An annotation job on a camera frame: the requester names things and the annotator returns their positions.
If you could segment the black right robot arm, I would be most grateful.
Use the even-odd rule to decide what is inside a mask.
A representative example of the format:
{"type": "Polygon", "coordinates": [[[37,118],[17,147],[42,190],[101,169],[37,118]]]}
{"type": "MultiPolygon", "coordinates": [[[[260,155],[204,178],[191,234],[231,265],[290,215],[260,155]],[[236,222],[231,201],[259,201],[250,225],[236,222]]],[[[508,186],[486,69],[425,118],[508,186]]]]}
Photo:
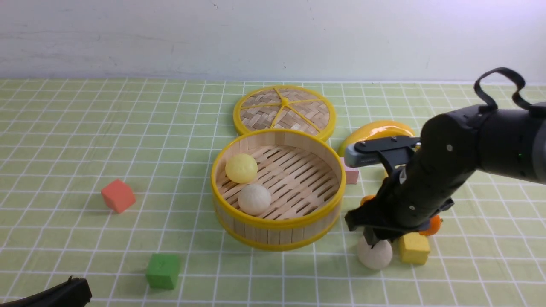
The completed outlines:
{"type": "Polygon", "coordinates": [[[507,67],[481,78],[494,73],[515,84],[517,109],[500,109],[478,79],[473,87],[483,104],[432,117],[418,137],[396,134],[347,146],[345,165],[382,164],[388,173],[374,197],[345,214],[349,231],[363,228],[370,246],[424,231],[431,218],[453,206],[452,195],[477,170],[545,183],[545,103],[523,99],[526,82],[507,67]]]}

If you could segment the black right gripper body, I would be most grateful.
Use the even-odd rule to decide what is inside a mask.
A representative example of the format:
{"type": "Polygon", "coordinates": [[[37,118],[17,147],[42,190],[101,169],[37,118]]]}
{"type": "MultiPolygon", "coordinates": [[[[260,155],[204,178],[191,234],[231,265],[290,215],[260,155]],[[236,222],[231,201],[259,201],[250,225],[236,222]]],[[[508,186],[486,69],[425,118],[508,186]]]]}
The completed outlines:
{"type": "Polygon", "coordinates": [[[474,174],[446,170],[426,174],[417,168],[401,167],[384,179],[372,200],[345,214],[350,231],[371,226],[382,239],[398,239],[421,231],[435,214],[454,205],[452,195],[474,174]]]}

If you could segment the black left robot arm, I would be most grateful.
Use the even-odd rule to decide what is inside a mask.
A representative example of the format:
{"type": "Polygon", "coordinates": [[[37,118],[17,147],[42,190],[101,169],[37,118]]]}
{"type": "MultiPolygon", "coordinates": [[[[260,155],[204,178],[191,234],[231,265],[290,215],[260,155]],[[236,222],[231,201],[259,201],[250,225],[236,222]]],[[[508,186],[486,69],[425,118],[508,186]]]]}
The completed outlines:
{"type": "Polygon", "coordinates": [[[2,307],[84,307],[93,295],[85,278],[70,276],[67,281],[57,284],[35,295],[2,303],[2,307]]]}

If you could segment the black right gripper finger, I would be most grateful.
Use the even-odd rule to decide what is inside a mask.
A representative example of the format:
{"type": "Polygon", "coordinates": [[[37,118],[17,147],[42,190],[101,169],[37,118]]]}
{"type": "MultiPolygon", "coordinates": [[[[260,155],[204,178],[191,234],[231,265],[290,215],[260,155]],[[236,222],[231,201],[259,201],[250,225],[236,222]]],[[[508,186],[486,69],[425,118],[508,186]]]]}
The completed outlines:
{"type": "Polygon", "coordinates": [[[382,241],[380,229],[375,229],[371,226],[366,226],[363,229],[363,237],[365,238],[367,245],[374,248],[378,243],[382,241]]]}

